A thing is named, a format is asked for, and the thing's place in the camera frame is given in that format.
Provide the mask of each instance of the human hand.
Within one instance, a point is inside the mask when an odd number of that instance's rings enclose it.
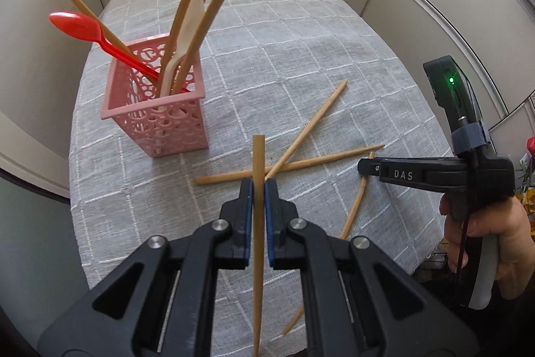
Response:
[[[440,200],[440,214],[446,215],[444,236],[448,240],[448,263],[452,271],[457,269],[462,228],[453,221],[451,206],[446,195]],[[466,235],[472,238],[499,235],[500,260],[495,280],[506,300],[519,296],[525,289],[535,269],[535,244],[531,239],[528,215],[517,198],[484,207],[470,216]],[[464,253],[462,268],[469,258]]]

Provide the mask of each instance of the red object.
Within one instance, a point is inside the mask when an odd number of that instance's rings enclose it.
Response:
[[[530,155],[535,158],[535,136],[532,136],[526,143]]]
[[[158,80],[158,73],[147,67],[141,61],[132,58],[121,49],[111,45],[105,38],[100,24],[91,17],[80,13],[58,11],[51,13],[48,18],[60,31],[65,32],[78,40],[93,41],[101,45],[101,48],[112,57],[124,62],[126,65],[137,70],[153,81]]]

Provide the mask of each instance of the grid pattern tablecloth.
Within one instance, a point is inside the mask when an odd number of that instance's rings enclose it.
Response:
[[[168,32],[178,0],[112,0],[102,19],[123,41]],[[238,182],[194,186],[198,175],[251,166],[266,135],[276,162],[343,78],[347,89],[293,160],[378,142],[380,156],[445,156],[437,120],[400,60],[342,0],[226,0],[201,48],[210,148],[151,159],[112,121],[100,120],[110,57],[93,46],[74,110],[70,168],[74,228],[91,287],[153,234],[191,234],[217,218]],[[357,159],[283,173],[280,196],[337,236],[354,200]],[[373,178],[351,235],[368,235],[407,271],[442,237],[438,196]],[[221,272],[212,355],[251,354],[251,270]],[[306,346],[299,273],[265,269],[263,355]]]

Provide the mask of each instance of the pink plastic basket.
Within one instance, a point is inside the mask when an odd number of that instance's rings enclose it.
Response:
[[[128,46],[157,70],[168,36],[163,34],[144,38]],[[153,158],[205,149],[208,139],[201,108],[204,83],[198,53],[185,87],[188,93],[156,99],[155,87],[148,79],[114,58],[108,74],[101,118],[115,120]]]

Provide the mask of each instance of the metal screw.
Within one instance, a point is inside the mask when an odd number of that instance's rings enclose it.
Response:
[[[307,221],[303,220],[303,218],[294,218],[290,221],[290,227],[293,230],[301,230],[307,227]]]
[[[165,238],[160,235],[154,235],[146,242],[150,248],[161,248],[165,244]]]
[[[370,247],[370,240],[365,236],[357,236],[353,240],[353,245],[359,250],[366,250],[368,247]]]
[[[228,221],[225,220],[225,219],[216,219],[213,223],[212,223],[212,229],[214,229],[216,232],[222,232],[223,230],[225,230],[226,228],[228,227]]]

